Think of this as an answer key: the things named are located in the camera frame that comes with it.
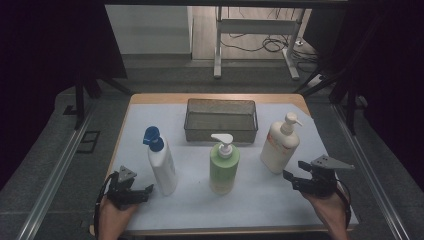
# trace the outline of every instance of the gray floor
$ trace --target gray floor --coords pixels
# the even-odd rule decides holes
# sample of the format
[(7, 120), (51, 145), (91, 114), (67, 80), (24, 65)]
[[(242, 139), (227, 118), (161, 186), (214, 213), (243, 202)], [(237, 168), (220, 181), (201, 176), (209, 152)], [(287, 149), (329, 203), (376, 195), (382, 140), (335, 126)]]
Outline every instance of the gray floor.
[[(179, 58), (150, 59), (124, 56), (129, 79), (119, 79), (135, 92), (216, 92), (216, 93), (289, 93), (309, 73), (301, 72), (302, 79), (294, 82), (281, 61), (225, 61), (223, 78), (213, 78), (212, 61), (191, 61)], [(119, 130), (129, 102), (118, 90), (99, 81), (103, 90), (100, 99), (86, 97), (87, 106), (93, 107), (93, 115), (87, 131), (100, 131), (98, 144), (92, 154), (73, 155), (66, 174), (48, 210), (35, 231), (35, 239), (93, 239), (88, 233), (92, 223), (94, 202), (104, 180)], [(360, 160), (349, 143), (351, 136), (343, 131), (338, 118), (340, 106), (332, 106), (327, 100), (331, 87), (308, 97), (307, 103), (320, 136), (330, 156), (355, 164), (357, 171), (338, 172), (352, 193), (353, 208), (360, 224), (351, 232), (353, 239), (399, 239), (394, 237), (389, 220), (399, 218), (409, 238), (424, 239), (424, 194), (415, 185), (396, 157), (370, 128), (362, 111), (356, 112), (354, 137), (364, 151), (372, 170), (378, 177), (389, 204), (378, 201), (381, 192), (373, 190)], [(31, 213), (52, 170), (75, 134), (75, 116), (63, 115), (68, 105), (74, 105), (74, 91), (59, 94), (56, 110), (13, 178), (0, 192), (0, 239), (15, 239)], [(86, 149), (84, 144), (79, 149)], [(170, 237), (148, 237), (148, 239)], [(328, 239), (322, 233), (269, 234), (242, 236), (202, 236), (202, 239)]]

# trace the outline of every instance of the soap dispenser bottle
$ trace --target soap dispenser bottle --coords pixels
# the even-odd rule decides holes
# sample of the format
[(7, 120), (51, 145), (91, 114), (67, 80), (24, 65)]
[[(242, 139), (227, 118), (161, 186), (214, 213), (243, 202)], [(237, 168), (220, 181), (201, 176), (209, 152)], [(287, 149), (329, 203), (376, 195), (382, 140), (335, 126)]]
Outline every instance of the soap dispenser bottle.
[(296, 113), (288, 112), (285, 122), (278, 121), (271, 124), (261, 152), (261, 160), (275, 174), (283, 172), (300, 143), (299, 137), (294, 132), (293, 125), (296, 123), (302, 126)]
[(178, 178), (168, 141), (157, 127), (151, 126), (146, 129), (143, 144), (149, 145), (148, 157), (159, 189), (164, 195), (173, 193)]
[(231, 134), (212, 134), (211, 137), (220, 143), (211, 149), (209, 185), (215, 193), (226, 194), (234, 186), (240, 151), (231, 144)]

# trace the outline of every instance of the wall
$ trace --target wall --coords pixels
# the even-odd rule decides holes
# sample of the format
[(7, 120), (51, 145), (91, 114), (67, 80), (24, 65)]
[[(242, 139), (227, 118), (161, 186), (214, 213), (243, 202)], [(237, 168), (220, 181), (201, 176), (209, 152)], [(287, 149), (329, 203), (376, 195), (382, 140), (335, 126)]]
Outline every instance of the wall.
[(106, 10), (121, 54), (190, 54), (191, 6), (121, 6)]

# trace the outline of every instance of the bottle label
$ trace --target bottle label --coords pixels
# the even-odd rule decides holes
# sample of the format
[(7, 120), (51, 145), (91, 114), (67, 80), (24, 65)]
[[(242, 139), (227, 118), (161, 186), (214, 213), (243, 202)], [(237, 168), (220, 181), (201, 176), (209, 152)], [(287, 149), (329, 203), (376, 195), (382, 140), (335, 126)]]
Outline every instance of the bottle label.
[(268, 135), (266, 136), (267, 141), (271, 144), (271, 146), (281, 155), (286, 155), (290, 151), (291, 148), (288, 148), (284, 146), (282, 143), (280, 143), (278, 140), (272, 137), (271, 133), (268, 132)]

